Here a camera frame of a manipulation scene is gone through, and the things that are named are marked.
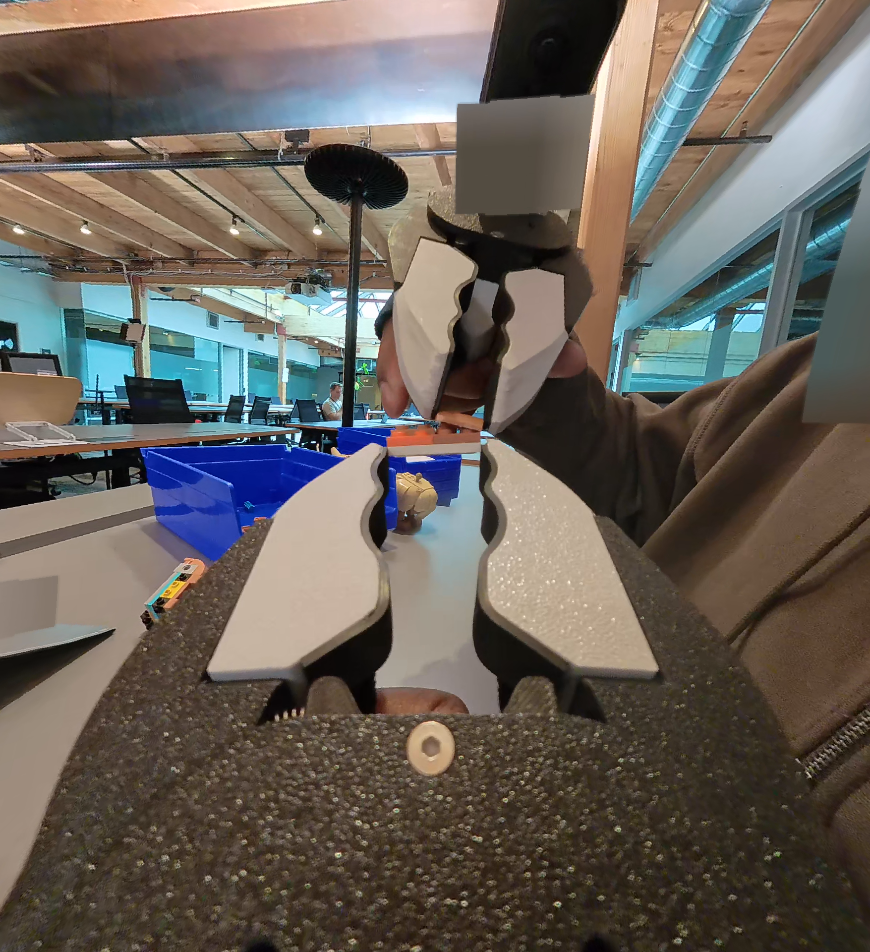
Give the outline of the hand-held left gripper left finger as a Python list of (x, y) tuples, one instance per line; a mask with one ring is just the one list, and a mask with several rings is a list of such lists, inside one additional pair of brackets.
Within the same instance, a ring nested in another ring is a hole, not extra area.
[(392, 647), (387, 492), (387, 453), (371, 444), (277, 511), (207, 665), (211, 681), (374, 680)]

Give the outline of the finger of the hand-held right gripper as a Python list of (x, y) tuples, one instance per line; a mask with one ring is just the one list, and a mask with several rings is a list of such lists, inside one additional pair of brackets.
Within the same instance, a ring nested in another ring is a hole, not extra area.
[(457, 248), (421, 238), (394, 294), (400, 370), (411, 402), (424, 418), (437, 413), (455, 348), (453, 329), (464, 312), (461, 293), (476, 276), (476, 263)]
[(500, 433), (530, 406), (568, 338), (564, 277), (539, 268), (507, 273), (502, 288), (513, 310), (501, 327), (503, 346), (485, 430)]

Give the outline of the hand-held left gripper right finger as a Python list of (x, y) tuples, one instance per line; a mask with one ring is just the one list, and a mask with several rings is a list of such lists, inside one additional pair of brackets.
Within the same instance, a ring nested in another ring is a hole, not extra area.
[(508, 683), (532, 674), (652, 680), (658, 664), (593, 511), (499, 440), (481, 451), (478, 658)]

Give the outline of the orange toy brick assembly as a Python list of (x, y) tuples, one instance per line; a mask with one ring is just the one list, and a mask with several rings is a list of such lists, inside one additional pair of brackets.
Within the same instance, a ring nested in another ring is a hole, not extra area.
[(386, 446), (393, 458), (477, 454), (481, 448), (481, 434), (477, 429), (445, 422), (404, 425), (391, 430)]

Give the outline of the person's right forearm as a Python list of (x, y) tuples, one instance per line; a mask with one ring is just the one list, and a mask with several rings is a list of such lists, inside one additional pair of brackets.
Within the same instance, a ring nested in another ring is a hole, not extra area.
[(824, 439), (828, 427), (801, 421), (817, 340), (786, 343), (663, 409), (607, 389), (591, 368), (549, 379), (500, 439), (659, 552), (664, 537), (714, 532)]

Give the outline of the grey desk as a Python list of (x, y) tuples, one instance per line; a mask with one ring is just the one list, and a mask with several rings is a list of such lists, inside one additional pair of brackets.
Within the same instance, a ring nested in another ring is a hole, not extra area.
[[(381, 687), (413, 685), (459, 696), (472, 713), (497, 711), (496, 680), (471, 644), (480, 536), (478, 463), (462, 465), (460, 493), (413, 536), (383, 553), (394, 645)], [(113, 634), (0, 709), (0, 907), (15, 883), (85, 721), (143, 633), (142, 607), (192, 550), (158, 524), (150, 489), (134, 485), (0, 511), (0, 593), (58, 581), (54, 624), (105, 624)]]

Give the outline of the wood-edged office desk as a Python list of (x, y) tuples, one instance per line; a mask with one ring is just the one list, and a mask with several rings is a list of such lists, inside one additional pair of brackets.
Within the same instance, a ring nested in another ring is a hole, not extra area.
[(236, 439), (275, 437), (298, 431), (295, 426), (271, 426), (228, 422), (68, 425), (64, 430), (76, 438), (63, 446), (10, 446), (12, 436), (0, 429), (0, 460), (159, 446), (224, 442)]

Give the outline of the person's right hand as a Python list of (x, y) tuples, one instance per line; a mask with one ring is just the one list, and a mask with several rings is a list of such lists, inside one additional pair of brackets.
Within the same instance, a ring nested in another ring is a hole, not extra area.
[[(405, 386), (400, 370), (397, 346), (391, 327), (391, 303), (382, 310), (376, 330), (380, 335), (377, 360), (377, 379), (381, 403), (390, 416), (401, 415), (409, 403), (414, 402)], [(483, 422), (476, 418), (475, 411), (482, 406), (485, 391), (495, 370), (493, 359), (482, 358), (474, 363), (457, 365), (452, 370), (443, 388), (439, 412), (434, 419), (444, 424), (468, 429), (483, 429)]]

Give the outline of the blue plastic bin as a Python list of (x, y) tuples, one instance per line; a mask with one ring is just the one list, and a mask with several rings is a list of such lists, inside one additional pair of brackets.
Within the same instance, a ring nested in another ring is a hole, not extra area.
[(158, 522), (217, 560), (339, 459), (266, 443), (150, 447), (143, 461)]
[[(386, 444), (392, 435), (414, 437), (418, 426), (369, 426), (340, 427), (337, 434), (337, 450), (351, 455), (369, 444)], [(398, 502), (397, 478), (401, 474), (419, 477), (428, 482), (437, 495), (437, 506), (450, 506), (460, 491), (462, 457), (460, 455), (434, 455), (429, 451), (407, 457), (389, 457), (390, 491), (386, 504)]]

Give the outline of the brown toy brick model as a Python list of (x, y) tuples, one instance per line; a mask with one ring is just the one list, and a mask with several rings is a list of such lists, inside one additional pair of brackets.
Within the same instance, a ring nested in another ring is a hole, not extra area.
[(141, 619), (145, 628), (152, 628), (178, 601), (182, 594), (203, 577), (206, 566), (201, 559), (186, 558), (165, 583), (145, 602)]

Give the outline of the beige toy figure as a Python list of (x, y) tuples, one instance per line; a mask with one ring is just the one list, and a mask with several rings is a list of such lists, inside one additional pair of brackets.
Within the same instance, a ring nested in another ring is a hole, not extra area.
[(422, 521), (432, 514), (439, 501), (433, 485), (420, 474), (400, 471), (396, 474), (397, 522), (395, 531), (415, 534)]

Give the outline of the person's brown jacket torso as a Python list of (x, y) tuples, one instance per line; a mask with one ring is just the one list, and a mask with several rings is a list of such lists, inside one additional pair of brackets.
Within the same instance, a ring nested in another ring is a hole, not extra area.
[(802, 421), (813, 334), (650, 411), (669, 515), (645, 544), (738, 650), (870, 911), (870, 424)]

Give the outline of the clear acrylic stand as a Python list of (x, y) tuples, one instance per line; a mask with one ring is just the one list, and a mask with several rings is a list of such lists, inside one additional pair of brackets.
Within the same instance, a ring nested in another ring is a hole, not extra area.
[(5, 425), (8, 446), (71, 446), (84, 443), (73, 433), (50, 422), (7, 422)]

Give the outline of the wooden support post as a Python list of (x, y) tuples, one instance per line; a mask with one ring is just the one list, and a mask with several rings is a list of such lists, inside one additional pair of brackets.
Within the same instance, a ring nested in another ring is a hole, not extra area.
[(594, 293), (575, 331), (607, 380), (658, 20), (657, 1), (629, 1), (598, 71), (579, 247)]

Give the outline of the large metal duct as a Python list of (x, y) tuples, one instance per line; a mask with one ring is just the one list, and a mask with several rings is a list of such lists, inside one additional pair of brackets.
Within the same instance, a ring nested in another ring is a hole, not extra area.
[(644, 125), (634, 220), (762, 18), (769, 1), (703, 1)]

